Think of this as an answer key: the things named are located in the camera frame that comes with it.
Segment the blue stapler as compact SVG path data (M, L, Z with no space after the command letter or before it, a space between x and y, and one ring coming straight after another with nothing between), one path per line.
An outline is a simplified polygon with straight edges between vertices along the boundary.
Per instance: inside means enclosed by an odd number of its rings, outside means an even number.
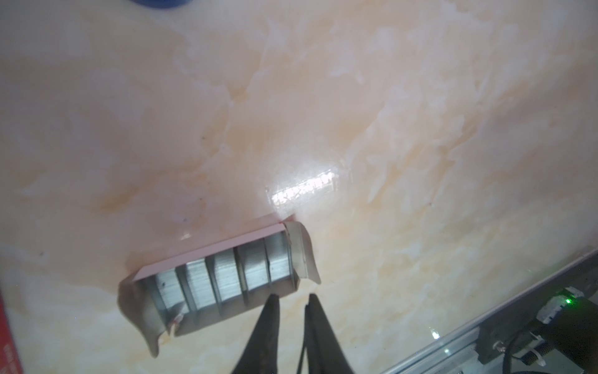
M131 0L133 3L140 6L145 6L151 9L174 9L184 6L191 2L191 0Z

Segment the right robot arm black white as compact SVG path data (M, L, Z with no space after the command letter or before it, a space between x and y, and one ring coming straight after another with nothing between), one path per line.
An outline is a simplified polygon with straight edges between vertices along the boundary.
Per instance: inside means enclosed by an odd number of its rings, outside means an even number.
M597 372L597 304L568 287L549 299L536 319L545 341L586 372Z

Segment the red white staple box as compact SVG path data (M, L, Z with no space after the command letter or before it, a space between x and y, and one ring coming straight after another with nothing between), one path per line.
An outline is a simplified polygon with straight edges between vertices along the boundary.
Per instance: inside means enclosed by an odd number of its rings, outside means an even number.
M1 374L24 374L3 299L0 303L0 369Z

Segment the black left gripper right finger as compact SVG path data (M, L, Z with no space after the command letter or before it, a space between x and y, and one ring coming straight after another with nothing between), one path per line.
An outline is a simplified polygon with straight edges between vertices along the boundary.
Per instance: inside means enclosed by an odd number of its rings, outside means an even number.
M316 294L305 307L303 358L309 374L354 373Z

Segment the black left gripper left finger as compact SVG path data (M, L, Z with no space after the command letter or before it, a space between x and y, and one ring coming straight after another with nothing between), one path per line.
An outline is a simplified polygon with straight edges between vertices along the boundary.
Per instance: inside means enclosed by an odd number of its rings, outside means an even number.
M278 373L280 298L271 294L233 373Z

